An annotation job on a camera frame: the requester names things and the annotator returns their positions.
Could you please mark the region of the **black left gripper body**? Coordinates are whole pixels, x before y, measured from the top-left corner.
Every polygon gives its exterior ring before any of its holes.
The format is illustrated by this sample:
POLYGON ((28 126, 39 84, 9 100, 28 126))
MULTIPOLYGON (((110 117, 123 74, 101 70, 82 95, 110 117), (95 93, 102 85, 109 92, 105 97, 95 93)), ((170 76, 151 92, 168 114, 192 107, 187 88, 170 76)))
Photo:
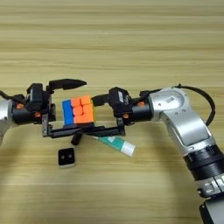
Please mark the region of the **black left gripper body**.
POLYGON ((51 135, 50 118, 55 117, 54 106, 52 104, 53 90, 47 86, 43 88, 41 83, 33 83, 27 89, 26 109, 34 114, 35 118, 41 120, 42 136, 51 135))

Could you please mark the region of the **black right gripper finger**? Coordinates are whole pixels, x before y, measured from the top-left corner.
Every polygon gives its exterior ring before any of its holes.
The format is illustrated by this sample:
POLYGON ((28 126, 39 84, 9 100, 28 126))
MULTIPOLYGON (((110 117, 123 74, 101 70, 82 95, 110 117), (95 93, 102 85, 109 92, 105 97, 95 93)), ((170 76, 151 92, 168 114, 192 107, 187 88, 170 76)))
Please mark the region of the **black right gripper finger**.
POLYGON ((95 106, 102 106, 105 103, 109 103, 109 94, 100 94, 100 95, 94 96, 92 98, 92 102, 95 106))
POLYGON ((110 137, 119 135, 119 129, 117 127, 106 128, 104 126, 98 126, 88 130, 87 134, 94 137, 110 137))

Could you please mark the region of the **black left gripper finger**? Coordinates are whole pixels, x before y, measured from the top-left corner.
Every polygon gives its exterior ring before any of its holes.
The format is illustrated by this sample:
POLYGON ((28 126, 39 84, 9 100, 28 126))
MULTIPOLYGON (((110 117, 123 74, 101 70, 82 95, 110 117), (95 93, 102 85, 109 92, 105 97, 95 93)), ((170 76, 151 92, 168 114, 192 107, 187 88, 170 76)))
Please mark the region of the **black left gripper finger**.
POLYGON ((49 88, 51 90, 56 89, 74 89, 85 86, 87 83, 84 80, 74 80, 74 79, 61 79, 61 80, 51 80, 49 82, 49 88))
POLYGON ((66 126, 61 129, 53 129, 51 138, 69 137, 85 130, 88 130, 87 126, 66 126))

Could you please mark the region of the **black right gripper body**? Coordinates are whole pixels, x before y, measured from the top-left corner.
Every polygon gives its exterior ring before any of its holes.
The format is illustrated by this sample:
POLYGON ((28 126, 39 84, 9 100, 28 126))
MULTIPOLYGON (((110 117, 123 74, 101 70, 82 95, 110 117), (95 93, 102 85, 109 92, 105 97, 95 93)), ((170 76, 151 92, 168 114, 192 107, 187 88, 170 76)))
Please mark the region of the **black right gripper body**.
POLYGON ((124 116, 131 114, 132 101, 127 90, 113 87, 109 91, 109 105, 113 109, 117 127, 121 136, 125 135, 124 116))

